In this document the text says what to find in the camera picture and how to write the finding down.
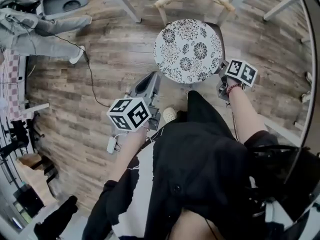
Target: wooden chair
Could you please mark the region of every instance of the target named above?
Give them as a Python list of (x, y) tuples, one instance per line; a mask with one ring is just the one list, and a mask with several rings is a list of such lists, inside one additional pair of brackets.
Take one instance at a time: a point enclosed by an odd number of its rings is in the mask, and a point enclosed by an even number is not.
[[(158, 8), (160, 16), (163, 20), (164, 26), (166, 26), (169, 22), (167, 19), (167, 15), (165, 12), (165, 5), (168, 5), (174, 1), (177, 0), (158, 0), (154, 3), (155, 7)], [(229, 16), (229, 14), (231, 12), (235, 11), (235, 8), (233, 7), (232, 4), (230, 4), (227, 0), (209, 0), (212, 1), (218, 5), (224, 6), (224, 10), (222, 10), (222, 13), (219, 15), (217, 23), (214, 24), (212, 22), (205, 22), (206, 24), (208, 24), (218, 35), (220, 42), (221, 42), (221, 46), (222, 46), (222, 58), (221, 60), (225, 60), (226, 59), (226, 53), (225, 53), (225, 44), (224, 44), (224, 39), (222, 36), (222, 32), (221, 32), (221, 25), (223, 24), (223, 22), (227, 19), (227, 17)]]

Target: hand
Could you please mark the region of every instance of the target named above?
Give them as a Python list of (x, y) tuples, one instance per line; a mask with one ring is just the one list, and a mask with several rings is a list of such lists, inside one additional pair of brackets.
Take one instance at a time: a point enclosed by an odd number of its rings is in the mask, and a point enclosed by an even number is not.
[(239, 84), (240, 81), (238, 81), (237, 79), (231, 78), (231, 77), (227, 77), (226, 83), (228, 84), (228, 87), (230, 87), (230, 86)]

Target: gray pants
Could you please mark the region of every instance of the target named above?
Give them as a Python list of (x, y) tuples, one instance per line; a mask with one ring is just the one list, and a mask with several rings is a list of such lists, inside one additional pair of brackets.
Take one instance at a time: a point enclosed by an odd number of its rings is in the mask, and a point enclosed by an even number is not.
[(11, 49), (21, 54), (77, 57), (80, 52), (77, 46), (50, 36), (83, 28), (90, 23), (90, 20), (90, 16), (55, 20), (53, 23), (39, 19), (33, 31), (29, 34), (19, 35), (14, 39)]

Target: floral cushion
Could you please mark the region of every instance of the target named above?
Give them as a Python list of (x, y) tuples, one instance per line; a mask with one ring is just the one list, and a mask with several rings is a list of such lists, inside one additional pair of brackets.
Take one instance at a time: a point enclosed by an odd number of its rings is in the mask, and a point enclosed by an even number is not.
[(222, 58), (217, 33), (205, 22), (182, 19), (168, 24), (154, 43), (154, 59), (168, 78), (182, 84), (201, 82), (216, 72)]

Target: chair backrest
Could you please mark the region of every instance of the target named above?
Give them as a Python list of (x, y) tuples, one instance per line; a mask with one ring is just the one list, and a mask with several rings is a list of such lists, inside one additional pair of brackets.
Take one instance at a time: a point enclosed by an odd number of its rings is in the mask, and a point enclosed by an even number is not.
[[(163, 20), (164, 25), (166, 25), (168, 23), (168, 19), (167, 19), (167, 15), (166, 15), (164, 6), (170, 4), (173, 1), (177, 1), (177, 0), (158, 0), (154, 3), (155, 7), (157, 7), (159, 10), (159, 13), (160, 13), (160, 16)], [(221, 26), (222, 23), (227, 18), (227, 16), (229, 15), (229, 13), (235, 11), (235, 8), (227, 0), (210, 0), (210, 1), (212, 1), (218, 5), (224, 6), (224, 10), (220, 14), (219, 19), (217, 21), (217, 25)]]

